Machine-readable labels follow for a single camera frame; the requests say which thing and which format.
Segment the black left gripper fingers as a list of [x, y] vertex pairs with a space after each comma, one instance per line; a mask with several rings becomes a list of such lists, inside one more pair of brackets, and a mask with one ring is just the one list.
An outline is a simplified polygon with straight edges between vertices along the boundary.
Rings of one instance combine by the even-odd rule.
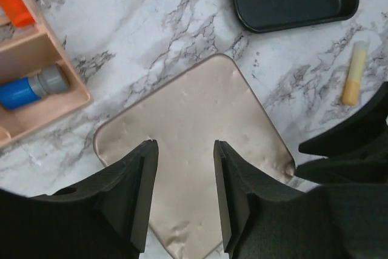
[[319, 184], [387, 183], [387, 82], [352, 115], [299, 145], [320, 159], [299, 165], [295, 176]]

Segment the rose gold tin lid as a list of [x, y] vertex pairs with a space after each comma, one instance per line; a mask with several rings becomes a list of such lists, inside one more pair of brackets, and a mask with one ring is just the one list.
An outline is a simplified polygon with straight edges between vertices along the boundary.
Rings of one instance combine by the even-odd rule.
[[215, 54], [104, 123], [93, 148], [109, 166], [145, 140], [159, 147], [149, 224], [173, 258], [204, 258], [220, 245], [213, 147], [228, 142], [286, 183], [295, 162], [228, 56]]

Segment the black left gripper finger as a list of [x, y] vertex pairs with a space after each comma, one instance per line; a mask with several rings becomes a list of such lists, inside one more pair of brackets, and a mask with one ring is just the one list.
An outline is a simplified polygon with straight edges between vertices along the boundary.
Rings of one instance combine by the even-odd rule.
[[229, 258], [350, 258], [325, 188], [302, 192], [215, 141], [224, 252]]
[[1, 191], [2, 258], [138, 258], [144, 252], [158, 143], [52, 195]]

